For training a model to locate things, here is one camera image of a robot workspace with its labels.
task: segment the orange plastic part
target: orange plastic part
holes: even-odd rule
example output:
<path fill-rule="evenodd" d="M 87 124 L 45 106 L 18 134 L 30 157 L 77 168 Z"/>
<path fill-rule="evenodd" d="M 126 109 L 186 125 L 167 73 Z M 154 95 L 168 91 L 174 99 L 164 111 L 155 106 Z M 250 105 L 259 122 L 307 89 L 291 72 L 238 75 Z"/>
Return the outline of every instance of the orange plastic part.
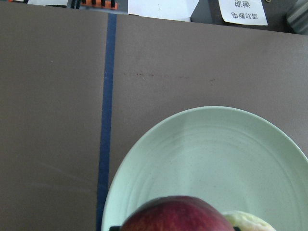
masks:
<path fill-rule="evenodd" d="M 81 6 L 89 6 L 89 7 L 96 7 L 96 8 L 102 8 L 102 9 L 110 9 L 110 10 L 117 10 L 117 3 L 115 3 L 115 7 L 111 7 L 111 2 L 106 1 L 106 5 L 102 6 L 101 1 L 97 0 L 95 5 L 92 5 L 91 0 L 87 0 L 86 3 L 81 3 Z"/>

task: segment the pale green food item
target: pale green food item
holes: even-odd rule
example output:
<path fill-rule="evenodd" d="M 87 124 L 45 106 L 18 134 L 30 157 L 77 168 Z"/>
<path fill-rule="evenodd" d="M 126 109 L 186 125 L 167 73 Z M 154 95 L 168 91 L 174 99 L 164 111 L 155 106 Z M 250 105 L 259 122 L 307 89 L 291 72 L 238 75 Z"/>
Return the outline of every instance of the pale green food item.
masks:
<path fill-rule="evenodd" d="M 234 210 L 222 214 L 233 227 L 241 231 L 276 231 L 270 224 L 250 213 Z"/>

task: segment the white paper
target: white paper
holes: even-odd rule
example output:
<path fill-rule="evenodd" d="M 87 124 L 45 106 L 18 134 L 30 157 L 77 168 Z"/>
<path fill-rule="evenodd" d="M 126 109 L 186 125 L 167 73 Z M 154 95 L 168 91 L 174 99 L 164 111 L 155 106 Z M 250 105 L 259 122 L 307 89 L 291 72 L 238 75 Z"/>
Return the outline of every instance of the white paper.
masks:
<path fill-rule="evenodd" d="M 68 0 L 29 0 L 28 4 L 32 5 L 41 5 L 41 6 L 47 6 L 47 5 L 67 5 Z"/>
<path fill-rule="evenodd" d="M 199 0 L 128 0 L 128 13 L 189 22 L 198 2 Z"/>
<path fill-rule="evenodd" d="M 218 0 L 225 22 L 268 25 L 261 0 Z"/>

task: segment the light green plate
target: light green plate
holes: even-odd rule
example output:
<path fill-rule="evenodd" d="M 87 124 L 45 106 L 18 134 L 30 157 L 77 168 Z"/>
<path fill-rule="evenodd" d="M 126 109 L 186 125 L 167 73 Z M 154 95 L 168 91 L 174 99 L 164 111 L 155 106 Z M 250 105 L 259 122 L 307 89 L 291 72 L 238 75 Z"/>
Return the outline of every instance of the light green plate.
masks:
<path fill-rule="evenodd" d="M 141 137 L 112 182 L 102 231 L 148 200 L 179 194 L 255 214 L 277 231 L 308 231 L 307 158 L 277 127 L 239 109 L 190 109 Z"/>

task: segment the gray cylindrical object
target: gray cylindrical object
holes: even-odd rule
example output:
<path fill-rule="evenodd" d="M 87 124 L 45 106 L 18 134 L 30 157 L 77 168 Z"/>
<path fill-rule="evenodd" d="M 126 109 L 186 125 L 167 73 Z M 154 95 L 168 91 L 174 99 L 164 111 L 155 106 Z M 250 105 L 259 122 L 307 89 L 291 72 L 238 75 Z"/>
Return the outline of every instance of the gray cylindrical object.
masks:
<path fill-rule="evenodd" d="M 287 21 L 297 34 L 308 35 L 308 0 L 298 0 L 288 11 Z"/>

